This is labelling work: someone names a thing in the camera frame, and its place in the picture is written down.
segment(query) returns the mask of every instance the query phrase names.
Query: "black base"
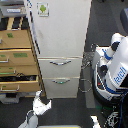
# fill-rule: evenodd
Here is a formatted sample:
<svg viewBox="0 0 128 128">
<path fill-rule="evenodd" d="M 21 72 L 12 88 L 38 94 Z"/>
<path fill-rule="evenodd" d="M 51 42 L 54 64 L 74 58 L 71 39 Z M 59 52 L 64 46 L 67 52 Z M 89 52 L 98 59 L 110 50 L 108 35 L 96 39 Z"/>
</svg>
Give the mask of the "black base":
<svg viewBox="0 0 128 128">
<path fill-rule="evenodd" d="M 101 96 L 95 86 L 94 70 L 91 71 L 91 74 L 92 74 L 91 78 L 92 78 L 93 94 L 94 94 L 95 98 L 97 99 L 97 101 L 99 101 L 99 103 L 101 103 L 104 106 L 108 106 L 108 107 L 116 106 L 120 101 L 119 100 L 109 101 L 109 100 L 106 100 L 103 96 Z"/>
</svg>

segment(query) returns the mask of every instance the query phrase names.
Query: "drawer handle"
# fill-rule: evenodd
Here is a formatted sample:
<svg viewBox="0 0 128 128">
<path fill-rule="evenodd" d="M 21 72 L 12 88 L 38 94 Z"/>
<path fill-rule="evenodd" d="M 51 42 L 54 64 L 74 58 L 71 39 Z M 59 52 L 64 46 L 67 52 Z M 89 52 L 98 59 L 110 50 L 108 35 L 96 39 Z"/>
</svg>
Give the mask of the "drawer handle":
<svg viewBox="0 0 128 128">
<path fill-rule="evenodd" d="M 70 62 L 71 62 L 71 60 L 68 60 L 68 61 L 62 62 L 62 63 L 58 63 L 58 62 L 53 62 L 53 61 L 51 61 L 50 63 L 55 64 L 55 65 L 65 65 L 65 64 L 68 64 L 68 63 L 70 63 Z"/>
<path fill-rule="evenodd" d="M 15 73 L 16 73 L 16 70 L 14 70 L 14 72 L 0 72 L 0 75 L 10 75 Z"/>
<path fill-rule="evenodd" d="M 70 79 L 61 79 L 61 80 L 52 80 L 52 82 L 55 82 L 57 84 L 64 84 L 70 81 Z"/>
<path fill-rule="evenodd" d="M 19 91 L 19 89 L 20 89 L 19 85 L 16 90 L 3 90 L 3 87 L 4 87 L 4 85 L 1 86 L 1 90 L 0 90 L 1 92 L 16 92 L 16 91 Z"/>
<path fill-rule="evenodd" d="M 0 63 L 8 63 L 8 61 L 9 61 L 9 59 L 7 59 L 7 60 L 2 60 L 2 61 L 0 61 Z"/>
</svg>

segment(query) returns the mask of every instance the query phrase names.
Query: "white robot body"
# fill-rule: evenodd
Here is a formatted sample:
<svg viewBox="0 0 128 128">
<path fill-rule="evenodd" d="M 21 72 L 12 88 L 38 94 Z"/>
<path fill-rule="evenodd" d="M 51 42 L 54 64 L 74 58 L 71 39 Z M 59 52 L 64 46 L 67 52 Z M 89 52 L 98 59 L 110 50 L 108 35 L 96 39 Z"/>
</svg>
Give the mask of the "white robot body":
<svg viewBox="0 0 128 128">
<path fill-rule="evenodd" d="M 122 85 L 128 74 L 128 37 L 116 33 L 110 47 L 97 47 L 92 69 L 98 95 L 107 101 L 119 99 L 128 89 L 128 85 Z"/>
</svg>

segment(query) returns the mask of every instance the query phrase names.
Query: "cabinet drawer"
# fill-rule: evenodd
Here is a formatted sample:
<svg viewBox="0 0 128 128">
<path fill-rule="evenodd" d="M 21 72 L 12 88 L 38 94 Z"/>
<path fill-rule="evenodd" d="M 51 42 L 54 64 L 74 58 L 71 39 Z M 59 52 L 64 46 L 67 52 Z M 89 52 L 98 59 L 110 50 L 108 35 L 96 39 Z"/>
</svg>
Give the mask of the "cabinet drawer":
<svg viewBox="0 0 128 128">
<path fill-rule="evenodd" d="M 0 31 L 0 49 L 4 48 L 31 48 L 27 30 Z"/>
<path fill-rule="evenodd" d="M 0 50 L 0 66 L 34 65 L 31 49 Z"/>
<path fill-rule="evenodd" d="M 43 79 L 47 98 L 76 98 L 79 78 Z"/>
<path fill-rule="evenodd" d="M 38 76 L 32 81 L 0 82 L 0 92 L 35 92 L 39 91 Z"/>
<path fill-rule="evenodd" d="M 43 78 L 78 77 L 82 59 L 38 59 Z"/>
<path fill-rule="evenodd" d="M 36 65 L 0 67 L 0 76 L 38 75 Z"/>
</svg>

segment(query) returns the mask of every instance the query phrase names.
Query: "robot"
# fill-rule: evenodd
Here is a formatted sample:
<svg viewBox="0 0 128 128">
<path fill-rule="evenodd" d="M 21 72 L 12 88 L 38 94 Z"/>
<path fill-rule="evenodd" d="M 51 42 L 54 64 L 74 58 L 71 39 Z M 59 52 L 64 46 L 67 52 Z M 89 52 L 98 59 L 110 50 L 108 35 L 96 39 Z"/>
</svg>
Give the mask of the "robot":
<svg viewBox="0 0 128 128">
<path fill-rule="evenodd" d="M 104 103 L 118 104 L 128 91 L 128 37 L 115 33 L 111 46 L 96 47 L 92 69 L 96 96 Z"/>
<path fill-rule="evenodd" d="M 27 113 L 26 120 L 18 128 L 37 128 L 38 115 L 43 115 L 47 110 L 51 109 L 51 100 L 45 105 L 41 102 L 40 96 L 42 91 L 36 92 L 36 96 L 33 101 L 33 110 Z"/>
</svg>

